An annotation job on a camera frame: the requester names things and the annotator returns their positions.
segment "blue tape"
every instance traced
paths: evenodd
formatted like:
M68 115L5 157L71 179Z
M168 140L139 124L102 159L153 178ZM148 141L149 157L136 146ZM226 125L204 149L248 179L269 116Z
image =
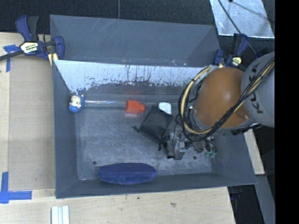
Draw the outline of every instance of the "blue tape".
M16 46L16 45L9 45L9 46L4 46L3 49L9 54L11 52L16 52L21 50L20 47ZM6 62L6 72L10 71L10 58L7 59Z
M32 199L32 191L8 191L8 172L2 173L0 203L7 204L10 200Z

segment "wire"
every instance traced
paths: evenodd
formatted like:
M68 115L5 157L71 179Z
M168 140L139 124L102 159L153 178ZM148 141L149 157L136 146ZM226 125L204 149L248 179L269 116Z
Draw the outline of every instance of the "wire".
M121 2L120 0L117 0L118 3L118 15L117 15L117 19L120 19L121 17Z
M238 31L239 34L241 34L242 32L240 31L240 29L237 27L237 25L234 23L234 21L232 20L232 18L229 16L227 10L224 8L224 5L222 4L222 2L220 0L218 0L220 6L222 7L223 11L225 12L226 16L228 16L228 19L231 21L231 23L234 25L235 29ZM256 55L256 51L253 49L253 47L248 44L249 48L253 51L254 55Z

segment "cable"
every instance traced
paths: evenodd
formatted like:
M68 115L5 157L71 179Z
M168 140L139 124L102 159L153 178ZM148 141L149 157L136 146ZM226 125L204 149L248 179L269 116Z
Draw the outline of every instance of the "cable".
M248 84L248 86L245 88L243 93L241 94L239 100L236 102L236 104L231 107L221 118L218 122L216 122L212 127L209 127L205 130L198 130L198 126L195 126L192 124L192 121L190 120L190 113L188 113L187 119L185 118L185 112L189 110L186 110L187 103L189 102L189 94L191 86L202 76L205 72L209 72L213 67L215 66L209 66L205 69L203 69L201 72L199 72L194 79L191 80L191 82L187 85L187 87L183 90L179 102L179 116L176 117L176 122L181 124L183 128L183 133L185 137L192 142L195 141L202 141L210 137L217 129L219 129L226 121L227 119L232 115L233 112L235 112L239 107L244 103L245 99L248 98L253 92L255 92L261 85L264 84L264 82L268 79L270 74L273 72L275 66L274 57L268 61L268 63L261 69L261 71L257 74L256 77L254 77L251 82ZM190 137L194 135L204 135L203 137L200 137L199 140L194 140Z
M222 7L223 11L225 12L226 16L228 16L228 19L231 21L231 23L234 25L235 29L238 31L239 34L241 34L242 32L239 30L239 28L237 27L237 25L234 23L234 21L232 20L232 18L229 16L227 10L224 8L224 5L222 4L222 2L220 0L218 0L220 6ZM253 51L254 55L256 55L256 51L253 49L253 47L248 44L249 48Z
M120 0L117 0L118 3L118 15L117 15L117 19L120 19L121 17L121 2Z

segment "white object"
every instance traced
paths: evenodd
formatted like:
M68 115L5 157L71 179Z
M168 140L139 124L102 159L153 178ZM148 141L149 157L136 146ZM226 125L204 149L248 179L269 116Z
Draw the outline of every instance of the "white object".
M69 206L52 207L51 224L70 224Z
M158 107L160 110L163 110L164 112L171 115L171 104L166 103L166 102L160 102Z

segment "orange block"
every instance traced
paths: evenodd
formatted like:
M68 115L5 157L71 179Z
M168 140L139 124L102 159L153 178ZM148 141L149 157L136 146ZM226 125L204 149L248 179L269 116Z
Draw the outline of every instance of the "orange block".
M144 112L145 106L140 104L139 101L128 100L126 103L126 112L131 114L137 114L139 112Z

